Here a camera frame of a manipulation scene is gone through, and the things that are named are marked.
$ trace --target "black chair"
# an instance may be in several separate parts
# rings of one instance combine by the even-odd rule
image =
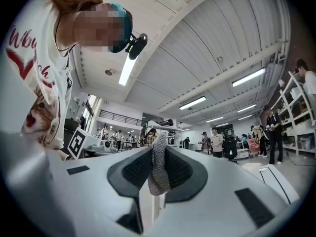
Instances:
[[[236,156],[237,156],[237,141],[233,137],[228,137],[224,141],[224,157],[232,162],[237,163],[237,160],[234,160]]]

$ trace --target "brown hair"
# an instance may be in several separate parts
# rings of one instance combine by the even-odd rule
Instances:
[[[52,0],[62,14],[90,10],[93,6],[103,3],[103,0]]]

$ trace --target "cat print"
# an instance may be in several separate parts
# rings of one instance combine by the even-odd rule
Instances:
[[[30,112],[28,113],[23,127],[22,133],[28,137],[37,140],[44,147],[49,147],[49,144],[57,129],[53,120],[57,114],[57,99],[52,92],[47,91],[46,100],[39,85],[36,86],[34,93],[37,96]]]

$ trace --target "white shirt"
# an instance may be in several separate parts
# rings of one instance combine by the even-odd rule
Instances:
[[[123,136],[122,133],[118,133],[118,134],[117,134],[117,140],[122,140],[122,136]]]
[[[316,75],[312,71],[307,71],[305,74],[305,83],[310,95],[316,95]]]
[[[222,152],[223,147],[222,143],[224,141],[223,136],[221,134],[216,134],[211,137],[213,145],[213,152]]]
[[[3,74],[10,75],[14,84],[24,83],[30,89],[10,92],[10,97],[20,102],[21,108],[26,108],[23,102],[30,94],[36,99],[32,108],[24,111],[28,114],[21,124],[22,134],[53,149],[64,145],[64,124],[71,97],[67,78],[72,81],[66,68],[68,57],[62,56],[55,43],[58,17],[59,11],[50,0],[29,0],[0,50]]]

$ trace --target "metal shelving unit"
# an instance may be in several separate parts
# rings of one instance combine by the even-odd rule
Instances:
[[[278,100],[276,101],[276,103],[272,106],[271,110],[274,109],[276,106],[278,106],[278,104],[280,103],[281,100],[284,101],[285,103],[285,108],[282,109],[281,111],[278,112],[279,115],[282,115],[284,112],[288,111],[290,118],[286,121],[283,122],[282,125],[286,125],[289,123],[292,123],[293,126],[293,130],[294,130],[294,134],[291,136],[294,136],[295,138],[295,147],[290,146],[290,145],[285,145],[283,144],[283,147],[286,149],[291,149],[291,150],[295,150],[296,154],[298,155],[300,151],[302,152],[309,152],[309,153],[314,153],[315,154],[315,158],[316,158],[316,147],[312,148],[312,149],[301,149],[298,148],[298,136],[300,135],[305,135],[305,134],[313,134],[314,139],[316,141],[316,130],[311,128],[311,129],[307,129],[306,131],[302,131],[302,132],[295,132],[296,131],[296,124],[295,121],[304,117],[305,115],[310,115],[311,117],[311,122],[313,123],[313,120],[315,119],[315,117],[313,116],[312,113],[312,109],[310,107],[310,104],[308,102],[307,96],[305,91],[303,90],[302,84],[298,82],[297,77],[298,74],[292,74],[290,71],[288,72],[291,76],[288,84],[286,85],[285,89],[282,91],[280,90],[280,97],[278,98]],[[286,96],[288,95],[288,93],[291,91],[291,89],[297,87],[299,89],[299,93],[298,95],[293,99],[293,101],[291,101],[290,103],[288,103]],[[307,110],[303,113],[301,113],[300,115],[293,117],[293,113],[292,113],[292,107],[294,106],[295,103],[297,103],[301,98],[304,99],[305,104],[307,106]]]

